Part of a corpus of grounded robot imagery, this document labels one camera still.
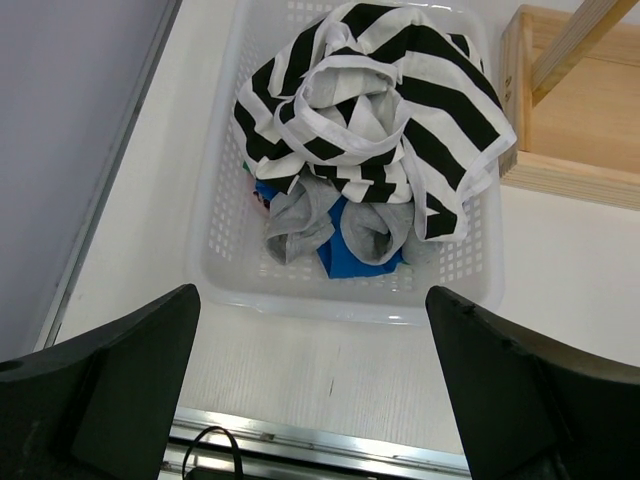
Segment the white surface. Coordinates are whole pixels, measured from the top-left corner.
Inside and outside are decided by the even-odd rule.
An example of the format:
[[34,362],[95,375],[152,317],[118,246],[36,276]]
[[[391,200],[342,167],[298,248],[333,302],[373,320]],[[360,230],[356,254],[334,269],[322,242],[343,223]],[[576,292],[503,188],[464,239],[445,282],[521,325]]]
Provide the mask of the white surface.
[[[285,267],[264,248],[265,220],[251,206],[243,157],[231,131],[233,102],[249,76],[318,12],[342,3],[344,0],[239,2],[194,201],[187,278],[212,302],[320,320],[424,325],[424,292],[438,284],[487,308],[497,307],[504,294],[497,168],[495,182],[465,206],[470,228],[467,238],[458,244],[447,243],[429,265],[400,265],[394,273],[375,279],[329,280],[315,256]],[[484,24],[474,12],[442,5],[423,9],[443,31],[467,35],[480,55],[489,58]]]
[[[185,0],[58,341],[184,281],[188,216],[233,3]],[[496,38],[516,5],[472,3],[495,13]],[[502,193],[507,293],[499,313],[640,366],[640,212]],[[461,452],[429,328],[275,317],[205,301],[180,405]]]

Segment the wooden board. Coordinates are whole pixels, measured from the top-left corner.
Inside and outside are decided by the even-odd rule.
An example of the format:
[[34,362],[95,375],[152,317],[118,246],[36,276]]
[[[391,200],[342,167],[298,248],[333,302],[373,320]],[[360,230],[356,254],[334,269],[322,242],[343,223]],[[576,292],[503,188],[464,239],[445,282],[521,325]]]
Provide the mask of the wooden board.
[[533,16],[521,7],[502,36],[499,95],[518,142],[500,157],[500,175],[515,166],[518,150],[531,149],[532,26]]
[[[534,61],[570,14],[523,6],[523,15]],[[510,35],[505,30],[503,75],[514,69],[522,75],[527,66],[504,55],[513,48]],[[615,26],[535,108],[513,110],[505,102],[525,141],[501,158],[503,183],[640,209],[640,26]]]
[[637,2],[582,0],[582,5],[531,67],[533,105],[540,103]]

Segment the laundry basket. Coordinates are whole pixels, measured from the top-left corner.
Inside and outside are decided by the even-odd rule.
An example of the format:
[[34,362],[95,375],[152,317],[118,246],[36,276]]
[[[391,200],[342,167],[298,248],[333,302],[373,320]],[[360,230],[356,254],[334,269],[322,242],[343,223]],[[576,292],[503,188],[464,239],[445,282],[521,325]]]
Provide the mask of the laundry basket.
[[[465,206],[469,236],[458,244],[444,244],[427,266],[400,265],[395,273],[381,277],[329,280],[315,257],[282,266],[265,251],[265,219],[251,205],[247,173],[231,133],[233,102],[241,85],[305,25],[342,3],[237,2],[194,202],[188,278],[214,302],[316,319],[424,324],[424,299],[434,285],[447,285],[487,308],[497,307],[504,291],[497,170],[495,182]],[[488,58],[487,36],[477,15],[449,3],[423,8],[442,31],[468,35]]]

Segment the striped shirt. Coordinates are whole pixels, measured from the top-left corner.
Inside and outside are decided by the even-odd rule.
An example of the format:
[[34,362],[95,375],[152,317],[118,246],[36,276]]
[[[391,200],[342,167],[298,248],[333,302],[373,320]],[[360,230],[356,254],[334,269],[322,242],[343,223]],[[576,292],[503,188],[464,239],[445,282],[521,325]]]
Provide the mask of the striped shirt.
[[463,35],[418,7],[348,3],[241,88],[234,134],[256,178],[288,193],[305,166],[349,200],[416,204],[423,240],[460,241],[463,202],[515,134]]

